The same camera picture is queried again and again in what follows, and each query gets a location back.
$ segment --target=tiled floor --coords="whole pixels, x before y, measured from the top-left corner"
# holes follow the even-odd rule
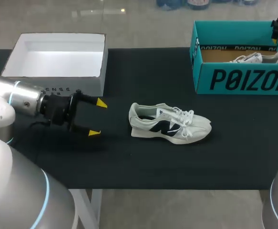
[[[262,229],[258,191],[105,190],[100,229]]]
[[[277,17],[278,0],[202,11],[162,11],[155,0],[0,0],[0,49],[12,48],[22,32],[103,32],[109,48],[189,47],[194,20]]]
[[[155,0],[0,0],[0,49],[23,32],[102,32],[109,48],[189,47],[194,20],[272,20],[278,0],[162,11]],[[257,190],[105,190],[101,229],[260,229]]]

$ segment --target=open box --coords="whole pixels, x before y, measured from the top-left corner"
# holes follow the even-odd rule
[[[190,57],[198,94],[278,95],[278,64],[230,63],[241,55],[273,55],[270,21],[195,21]]]
[[[44,87],[47,94],[69,96],[77,89],[102,96],[108,50],[105,34],[24,33],[2,76]]]

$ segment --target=white robot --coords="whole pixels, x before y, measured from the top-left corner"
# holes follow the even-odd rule
[[[13,141],[15,110],[41,114],[49,125],[67,123],[68,130],[87,136],[98,134],[74,124],[79,101],[107,107],[100,98],[80,91],[70,97],[48,96],[41,87],[0,76],[0,229],[84,228],[78,215],[82,203],[76,203],[78,190],[72,193],[8,145]]]

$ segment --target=cable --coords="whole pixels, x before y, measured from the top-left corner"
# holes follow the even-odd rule
[[[45,126],[45,127],[48,127],[48,126],[50,126],[50,121],[48,121],[48,122],[34,122],[34,123],[32,123],[32,124],[30,124],[12,143],[11,143],[11,147],[15,147],[16,145],[17,145],[17,143],[19,143],[21,140],[23,140],[24,138],[25,138],[25,134],[26,134],[26,132],[29,130],[29,129],[31,129],[33,126],[35,126],[35,125],[43,125],[43,126]]]

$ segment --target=shoe sole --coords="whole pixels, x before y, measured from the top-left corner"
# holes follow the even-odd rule
[[[181,139],[176,139],[176,138],[173,138],[173,137],[161,134],[161,133],[155,133],[155,132],[151,132],[151,131],[138,130],[138,129],[132,129],[131,136],[132,137],[142,137],[142,138],[161,137],[161,138],[165,138],[166,140],[168,140],[171,143],[176,144],[176,145],[184,145],[184,144],[197,142],[206,137],[206,136],[203,136],[203,137],[199,137],[199,138],[195,138],[195,139],[189,138],[188,140],[181,140]]]

